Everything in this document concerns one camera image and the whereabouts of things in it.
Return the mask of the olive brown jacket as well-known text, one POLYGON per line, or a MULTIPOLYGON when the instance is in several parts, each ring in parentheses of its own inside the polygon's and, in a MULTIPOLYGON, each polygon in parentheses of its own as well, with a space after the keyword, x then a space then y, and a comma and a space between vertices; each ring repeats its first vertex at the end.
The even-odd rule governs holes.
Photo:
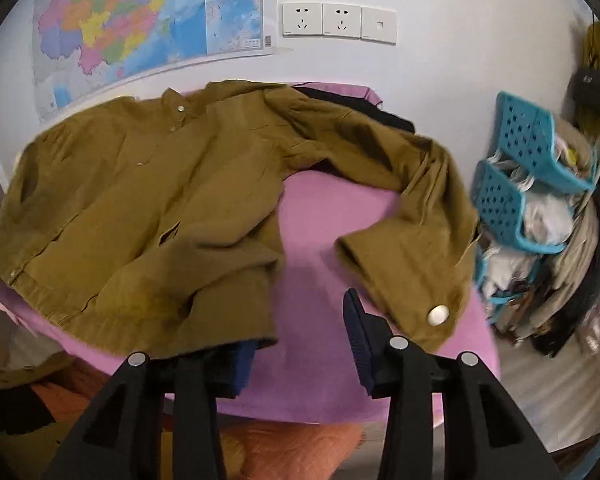
POLYGON ((284 84, 212 82, 82 110, 22 152, 0 208, 0 279, 47 321, 117 354, 276 341, 285 180, 318 168, 396 192, 339 237, 373 303, 422 348, 468 301, 477 214, 454 159, 384 116, 284 84))

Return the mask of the beige clothes pile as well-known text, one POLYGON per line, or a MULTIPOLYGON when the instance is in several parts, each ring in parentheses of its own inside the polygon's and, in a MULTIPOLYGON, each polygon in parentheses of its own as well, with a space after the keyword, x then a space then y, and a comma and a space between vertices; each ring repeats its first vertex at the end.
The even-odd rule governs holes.
POLYGON ((520 252, 498 244, 480 219, 479 292, 500 335, 556 356, 600 296, 600 208, 590 192, 559 192, 499 150, 486 160, 526 193, 524 236, 566 248, 520 252))

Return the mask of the pink floral bed sheet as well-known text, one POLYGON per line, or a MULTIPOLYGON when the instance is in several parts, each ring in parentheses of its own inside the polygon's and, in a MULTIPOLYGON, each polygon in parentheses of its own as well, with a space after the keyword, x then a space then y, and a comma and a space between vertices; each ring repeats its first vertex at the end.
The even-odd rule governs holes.
POLYGON ((276 341, 269 346, 256 341, 260 352, 251 384, 224 411, 286 422, 380 416, 381 407, 365 399, 355 377, 342 295, 349 287, 361 287, 366 301, 377 307, 336 243, 391 216, 398 199, 396 192, 318 168, 285 180, 277 206, 284 260, 271 287, 276 341))

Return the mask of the lower turquoise perforated basket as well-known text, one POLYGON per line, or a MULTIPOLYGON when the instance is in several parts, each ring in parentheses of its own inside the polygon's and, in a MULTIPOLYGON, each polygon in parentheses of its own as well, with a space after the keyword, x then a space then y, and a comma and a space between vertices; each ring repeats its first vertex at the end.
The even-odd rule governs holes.
POLYGON ((478 162, 471 197, 480 219, 498 244, 540 255, 556 255, 566 248, 565 243, 538 243, 524 236, 526 193, 487 160, 478 162))

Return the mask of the turquoise perforated basket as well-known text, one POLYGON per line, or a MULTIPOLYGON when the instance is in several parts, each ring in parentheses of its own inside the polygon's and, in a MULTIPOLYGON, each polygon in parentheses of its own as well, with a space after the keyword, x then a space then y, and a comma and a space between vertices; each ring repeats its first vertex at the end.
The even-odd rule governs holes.
POLYGON ((592 177, 578 177, 555 157, 555 121, 549 110, 501 91, 496 98, 494 133, 496 148, 535 180, 566 194, 594 190, 592 177))
POLYGON ((566 248, 565 243, 538 243, 524 236, 526 193, 487 160, 478 162, 471 197, 480 219, 498 244, 540 255, 556 255, 566 248))

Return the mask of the upper turquoise perforated basket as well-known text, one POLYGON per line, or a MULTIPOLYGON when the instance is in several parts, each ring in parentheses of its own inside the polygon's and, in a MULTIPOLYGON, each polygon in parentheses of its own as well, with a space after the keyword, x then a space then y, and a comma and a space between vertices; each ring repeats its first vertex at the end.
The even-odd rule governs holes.
POLYGON ((578 177, 555 157, 555 121, 549 110, 501 91, 496 98, 494 133, 496 148, 535 180, 566 194, 594 190, 592 177, 578 177))

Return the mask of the black garment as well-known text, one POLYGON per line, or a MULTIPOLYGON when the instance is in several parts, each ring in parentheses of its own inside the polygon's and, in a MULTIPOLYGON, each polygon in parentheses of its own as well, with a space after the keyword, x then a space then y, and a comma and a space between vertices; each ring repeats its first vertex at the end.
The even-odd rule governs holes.
POLYGON ((334 92, 309 87, 294 86, 294 88, 308 98, 345 106, 351 110, 356 110, 385 126, 397 128, 409 133, 416 132, 414 124, 409 120, 385 112, 378 106, 366 101, 366 99, 358 98, 357 96, 340 96, 340 94, 334 92))

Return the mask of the black handbag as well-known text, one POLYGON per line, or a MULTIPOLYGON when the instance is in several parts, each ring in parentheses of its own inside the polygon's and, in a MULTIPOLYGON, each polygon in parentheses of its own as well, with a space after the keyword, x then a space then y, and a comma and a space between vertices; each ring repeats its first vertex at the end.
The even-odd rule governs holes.
POLYGON ((580 105, 600 113, 600 70, 583 66, 574 75, 573 99, 580 105))

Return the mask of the colourful wall map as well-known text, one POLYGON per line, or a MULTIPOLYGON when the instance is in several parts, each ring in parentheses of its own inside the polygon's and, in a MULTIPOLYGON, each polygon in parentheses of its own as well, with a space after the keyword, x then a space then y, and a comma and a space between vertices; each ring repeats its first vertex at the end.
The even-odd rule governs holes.
POLYGON ((38 116, 174 64, 274 48, 277 0, 33 0, 38 116))

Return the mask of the white middle wall socket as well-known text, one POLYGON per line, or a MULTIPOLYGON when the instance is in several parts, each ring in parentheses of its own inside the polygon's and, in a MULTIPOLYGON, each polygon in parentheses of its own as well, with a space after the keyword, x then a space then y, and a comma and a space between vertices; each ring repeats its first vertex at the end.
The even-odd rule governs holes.
POLYGON ((362 9, 345 3, 322 4, 322 31, 325 37, 361 38, 362 9))

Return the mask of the white wall socket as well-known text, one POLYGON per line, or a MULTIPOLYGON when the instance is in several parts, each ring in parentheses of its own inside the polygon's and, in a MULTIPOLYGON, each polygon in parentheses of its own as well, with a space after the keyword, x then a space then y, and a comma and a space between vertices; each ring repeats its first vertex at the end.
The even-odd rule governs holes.
POLYGON ((322 31, 325 37, 361 38, 362 9, 345 3, 322 4, 322 31))
POLYGON ((283 35, 321 36, 322 5, 319 2, 286 2, 282 4, 283 35))

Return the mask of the white left wall socket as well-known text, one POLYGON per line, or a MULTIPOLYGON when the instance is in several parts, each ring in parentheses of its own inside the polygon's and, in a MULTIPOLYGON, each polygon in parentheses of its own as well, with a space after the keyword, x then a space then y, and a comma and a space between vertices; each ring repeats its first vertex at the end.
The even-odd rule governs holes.
POLYGON ((319 2, 286 2, 282 4, 283 35, 321 36, 322 5, 319 2))

